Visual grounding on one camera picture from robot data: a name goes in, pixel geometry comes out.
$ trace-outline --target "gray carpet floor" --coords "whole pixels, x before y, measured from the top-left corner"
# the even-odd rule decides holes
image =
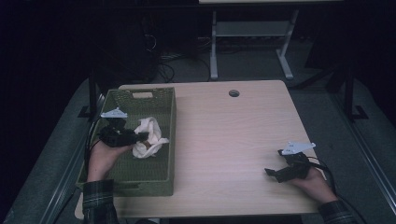
[[[224,51],[218,55],[218,81],[280,79],[287,86],[299,84],[320,71],[304,67],[311,46],[309,41],[290,43],[287,59],[295,75],[293,80],[284,78],[276,58],[277,45],[274,42],[268,44],[264,41],[259,48],[239,46],[238,51],[233,53]],[[173,81],[207,81],[209,53],[205,51],[199,54],[199,59],[180,57],[167,62],[175,70]],[[361,144],[357,141],[356,134],[353,133],[353,130],[358,130],[389,182],[395,186],[396,166],[392,160],[396,158],[395,128],[359,81],[355,82],[354,102],[362,106],[369,119],[350,123],[339,105],[343,91],[337,94],[327,93],[324,88],[327,81],[328,77],[325,77],[303,90],[290,91],[310,140],[317,144],[318,158],[332,170],[338,192],[363,214],[367,223],[396,223],[396,216],[361,153]],[[153,83],[162,82],[164,79],[160,75],[153,80]],[[57,188],[64,187],[61,180],[65,175],[71,175],[70,179],[77,179],[77,171],[69,174],[65,171],[71,163],[79,166],[82,164],[81,158],[71,160],[85,140],[90,126],[88,119],[78,118],[80,109],[89,103],[88,93],[88,81],[84,81],[64,110],[34,170],[26,180],[12,207],[7,224],[52,223],[57,214],[60,215],[56,223],[80,222],[74,216],[79,196],[79,190],[74,184],[67,185],[67,191],[60,197],[54,196],[54,193]],[[61,206],[54,209],[49,204],[54,204],[53,201],[56,200],[60,201]],[[303,215],[303,222],[314,224],[322,223],[322,220],[318,214],[308,214]],[[134,223],[134,219],[123,219],[120,223]]]

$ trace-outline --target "person's left hand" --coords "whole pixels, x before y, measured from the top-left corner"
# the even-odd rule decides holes
[[[109,147],[102,141],[95,143],[91,149],[87,182],[106,179],[117,158],[122,153],[131,150],[133,146]]]

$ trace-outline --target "floor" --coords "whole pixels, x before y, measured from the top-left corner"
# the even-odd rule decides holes
[[[161,73],[152,82],[208,81],[208,40],[199,41],[202,51],[196,57],[179,52],[163,54],[166,65],[160,65]],[[217,81],[280,79],[292,87],[320,72],[304,67],[312,43],[293,40],[287,59],[294,79],[286,80],[276,58],[279,41],[247,39],[243,44],[240,41],[235,44],[233,40],[220,40]],[[338,192],[367,223],[396,223],[396,211],[392,206],[392,186],[396,186],[395,127],[358,80],[355,81],[354,104],[361,105],[369,119],[350,122],[342,110],[343,90],[334,94],[326,92],[328,80],[329,77],[325,77],[302,90],[290,90],[308,136],[317,144],[318,158],[332,170]],[[80,193],[74,183],[82,164],[81,147],[90,123],[78,114],[89,103],[88,92],[86,80],[64,110],[5,223],[80,222],[74,216]],[[48,162],[53,164],[52,169],[47,168]],[[359,216],[353,208],[351,211]],[[322,223],[318,214],[303,215],[302,221],[304,224]],[[120,223],[134,223],[134,219],[121,219]]]

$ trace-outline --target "dark background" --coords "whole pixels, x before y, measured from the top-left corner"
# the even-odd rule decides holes
[[[355,77],[369,88],[396,125],[394,4],[385,0],[347,2],[325,14],[302,10],[293,38],[316,40],[307,66],[326,69],[338,62],[353,64]],[[210,13],[158,15],[155,32],[163,46],[185,49],[191,46],[185,43],[196,36],[208,35],[202,27],[203,22],[210,22]],[[81,10],[73,1],[0,2],[4,143],[0,149],[0,219],[18,195],[74,91],[91,72],[103,92],[122,83],[146,83],[155,76],[157,55],[145,51],[147,27],[141,26],[141,15],[102,16],[93,20],[91,11]],[[178,19],[181,16],[186,18],[184,22]],[[188,32],[181,35],[176,23]]]

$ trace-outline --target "white desk frame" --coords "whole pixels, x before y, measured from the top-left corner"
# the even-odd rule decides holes
[[[297,21],[299,10],[294,10],[289,21],[217,21],[216,11],[213,12],[212,22],[212,50],[210,53],[210,77],[218,79],[218,59],[216,57],[217,36],[284,36],[285,41],[280,49],[276,50],[277,58],[282,66],[286,79],[293,79],[286,50],[288,49],[294,24]]]

